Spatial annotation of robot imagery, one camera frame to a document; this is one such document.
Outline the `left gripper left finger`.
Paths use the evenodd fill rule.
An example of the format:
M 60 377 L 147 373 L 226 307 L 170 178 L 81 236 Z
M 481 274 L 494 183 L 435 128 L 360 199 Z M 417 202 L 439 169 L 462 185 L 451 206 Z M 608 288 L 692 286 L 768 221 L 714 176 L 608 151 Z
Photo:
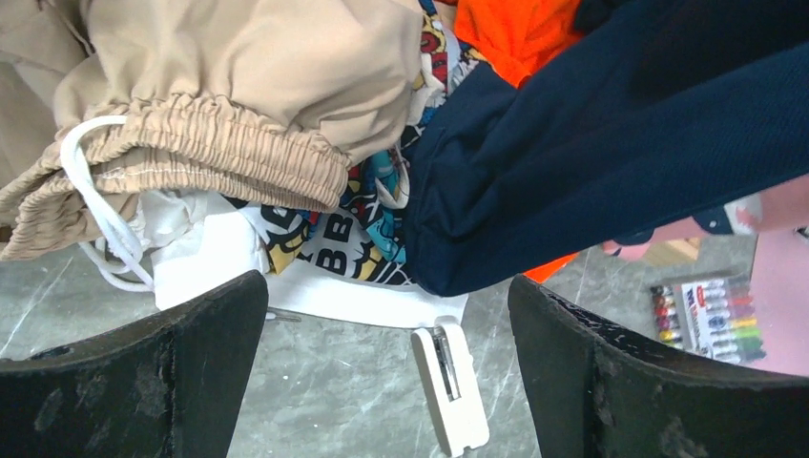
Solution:
M 224 457 L 265 323 L 255 271 L 186 303 L 1 363 L 5 457 Z

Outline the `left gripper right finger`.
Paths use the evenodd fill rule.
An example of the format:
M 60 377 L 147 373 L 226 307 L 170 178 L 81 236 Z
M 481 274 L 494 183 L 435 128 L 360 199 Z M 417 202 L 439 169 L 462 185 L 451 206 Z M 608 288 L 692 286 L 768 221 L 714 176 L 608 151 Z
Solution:
M 540 452 L 563 457 L 804 457 L 808 381 L 638 334 L 514 278 L 508 310 Z

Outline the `navy blue shorts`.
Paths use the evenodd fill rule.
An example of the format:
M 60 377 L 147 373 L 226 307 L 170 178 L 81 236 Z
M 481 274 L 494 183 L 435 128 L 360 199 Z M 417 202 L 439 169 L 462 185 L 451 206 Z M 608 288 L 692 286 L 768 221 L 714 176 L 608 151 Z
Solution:
M 408 157 L 406 267 L 473 292 L 808 172 L 804 1 L 631 1 L 521 88 L 475 67 Z

